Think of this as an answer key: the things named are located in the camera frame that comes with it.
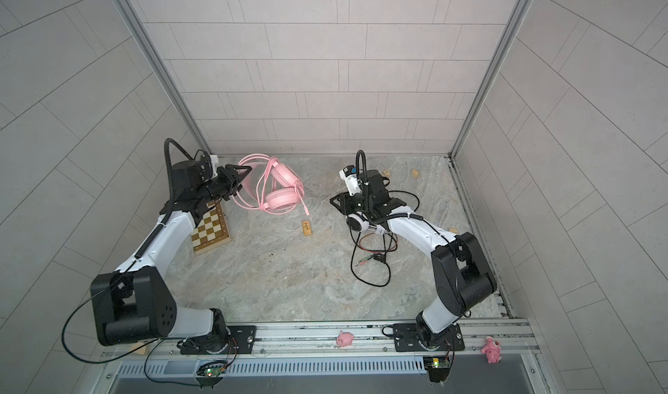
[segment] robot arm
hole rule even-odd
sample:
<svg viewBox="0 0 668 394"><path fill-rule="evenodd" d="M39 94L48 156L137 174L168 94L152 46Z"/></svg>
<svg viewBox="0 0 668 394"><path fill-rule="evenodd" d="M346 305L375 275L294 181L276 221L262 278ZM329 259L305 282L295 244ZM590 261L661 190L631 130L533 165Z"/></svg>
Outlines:
<svg viewBox="0 0 668 394"><path fill-rule="evenodd" d="M339 172L348 191L330 203L346 215L353 231L397 234L430 258L438 297L417 316L417 331L424 346L439 346L448 327L496 291L494 275L475 236L458 236L428 222L402 200L390 197L386 178L365 166L364 152L359 151L356 164ZM460 269L457 261L465 266Z"/></svg>

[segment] black cable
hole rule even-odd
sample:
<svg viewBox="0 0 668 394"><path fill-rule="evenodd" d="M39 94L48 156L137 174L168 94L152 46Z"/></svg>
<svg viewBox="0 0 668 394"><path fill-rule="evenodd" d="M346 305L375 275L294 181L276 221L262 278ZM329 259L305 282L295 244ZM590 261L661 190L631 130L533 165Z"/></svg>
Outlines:
<svg viewBox="0 0 668 394"><path fill-rule="evenodd" d="M416 199L417 202L418 202L418 203L417 203L417 207L413 208L413 211L416 212L417 209L420 208L420 197L416 196L416 195L413 194L412 192L402 191L401 189L392 189L392 190L390 190L390 191L388 191L388 192L403 192L404 194L408 194L408 195L410 195L410 196L413 196L413 197L415 197L415 199Z"/></svg>
<svg viewBox="0 0 668 394"><path fill-rule="evenodd" d="M357 250L357 245L359 244L359 239L362 236L362 233L357 234L357 240L353 237L353 231L351 229L348 229L350 231L350 237L353 239L355 242L355 247L353 248L353 254L350 256L350 272L353 273L355 278L358 280L364 282L366 285L371 285L371 286L376 286L378 288L382 288L384 286L387 286L389 284L389 280L392 278L392 270L389 268L388 265L388 251L386 250L385 253L375 253L372 255L372 259L377 260L378 262L382 263L383 265L388 267L388 280L385 282L385 284L374 284L369 281L364 281L362 278L358 277L357 274L355 273L355 270L353 269L353 261L355 260L355 251Z"/></svg>
<svg viewBox="0 0 668 394"><path fill-rule="evenodd" d="M128 267L128 269L126 269L125 271L123 271L123 272L121 273L121 275L118 277L118 279L117 279L116 281L114 281L113 283L111 283L108 287L106 287L105 289L99 291L97 294L93 295L92 297L88 298L86 301L84 301L83 303L81 303L77 308L74 309L74 311L70 314L70 316L69 316L69 317L67 318L67 320L65 321L65 324L63 325L63 330L60 332L60 341L61 341L62 344L63 344L63 348L65 348L65 352L69 353L70 356L72 356L72 357L73 357L74 359L76 359L77 361L80 361L80 362L83 362L83 363L89 363L89 364L93 364L93 365L101 364L101 363L109 363L109 362L115 361L116 359L121 359L123 356L128 356L130 353L133 353L135 350L139 350L139 349L145 347L146 345L149 345L150 343L153 343L153 342L155 342L155 341L157 340L157 339L155 339L155 340L151 340L150 342L144 343L142 346L140 346L140 347L138 347L138 348L136 348L136 349L133 349L133 350L127 352L127 353L124 353L124 354L121 355L121 356L116 356L116 357L114 357L114 358L107 359L106 361L88 361L88 359L79 358L79 356L75 355L75 354L70 350L70 348L67 347L67 344L65 343L65 330L66 330L66 328L67 328L67 325L70 323L72 317L79 311L79 309L80 309L81 307L85 306L87 302L91 301L93 298L97 297L97 296L100 295L101 293L103 293L103 292L105 292L105 291L110 291L113 287L117 286L117 285L121 282L121 280L123 279L123 276L129 271L130 268L132 268L132 266L135 265L136 262L137 262L137 261L134 261L133 263L131 263L130 266Z"/></svg>
<svg viewBox="0 0 668 394"><path fill-rule="evenodd" d="M148 381L153 381L154 383L158 383L158 384L177 384L177 385L185 385L186 387L199 387L200 389L202 389L202 385L201 385L201 384L180 383L180 382L178 382L178 381L156 381L155 379L153 379L153 378L151 378L151 377L148 376L148 373L146 373L146 363L148 362L148 358L151 356L151 354L153 353L153 351L154 351L158 346L160 346L160 344L161 344L162 342L164 342L165 340L167 340L167 339L162 339L160 342L158 342L158 344L155 345L155 346L153 347L153 349L151 349L151 351L148 353L148 355L146 355L146 360L144 361L144 375L146 375L146 378L148 378Z"/></svg>

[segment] wooden chessboard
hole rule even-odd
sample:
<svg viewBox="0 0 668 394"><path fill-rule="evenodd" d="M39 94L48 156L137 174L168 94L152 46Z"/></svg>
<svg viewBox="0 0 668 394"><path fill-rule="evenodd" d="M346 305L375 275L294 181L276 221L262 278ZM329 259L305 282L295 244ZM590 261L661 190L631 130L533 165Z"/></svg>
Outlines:
<svg viewBox="0 0 668 394"><path fill-rule="evenodd" d="M212 206L211 211L204 215L202 221L190 235L192 248L197 255L232 240L230 232L227 229L225 216L222 213L221 203L217 202Z"/></svg>

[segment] pink headphone cable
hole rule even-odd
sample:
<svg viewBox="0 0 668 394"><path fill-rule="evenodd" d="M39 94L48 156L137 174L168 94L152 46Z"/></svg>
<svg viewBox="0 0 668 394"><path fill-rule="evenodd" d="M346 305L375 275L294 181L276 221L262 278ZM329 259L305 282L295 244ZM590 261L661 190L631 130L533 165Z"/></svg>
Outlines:
<svg viewBox="0 0 668 394"><path fill-rule="evenodd" d="M258 206L256 207L244 200L241 193L237 196L232 196L232 199L237 203L237 206L247 210L261 210L269 214L280 215L291 212L295 209L297 203L301 202L304 206L306 215L310 215L309 209L304 202L304 185L301 179L287 165L279 163L278 158L264 155L263 153L254 153L243 157L238 164L248 165L253 167L253 169L264 164L266 164L267 167L257 181L255 195L249 191L249 189L251 189L249 187L250 176L246 177L242 182L244 189L246 189L248 195L257 202ZM272 177L271 193L265 195L267 181L269 180L270 175ZM277 181L284 188L277 189Z"/></svg>

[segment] pink plush toy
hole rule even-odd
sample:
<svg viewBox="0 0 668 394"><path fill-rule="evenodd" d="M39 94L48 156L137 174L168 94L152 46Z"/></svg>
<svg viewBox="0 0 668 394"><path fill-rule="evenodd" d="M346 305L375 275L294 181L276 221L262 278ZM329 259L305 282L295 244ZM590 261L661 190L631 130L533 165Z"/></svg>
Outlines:
<svg viewBox="0 0 668 394"><path fill-rule="evenodd" d="M339 337L336 338L336 344L339 347L350 346L353 344L353 334L341 332Z"/></svg>
<svg viewBox="0 0 668 394"><path fill-rule="evenodd" d="M487 363L497 363L501 360L501 345L491 336L487 336L487 345L481 352L487 355Z"/></svg>

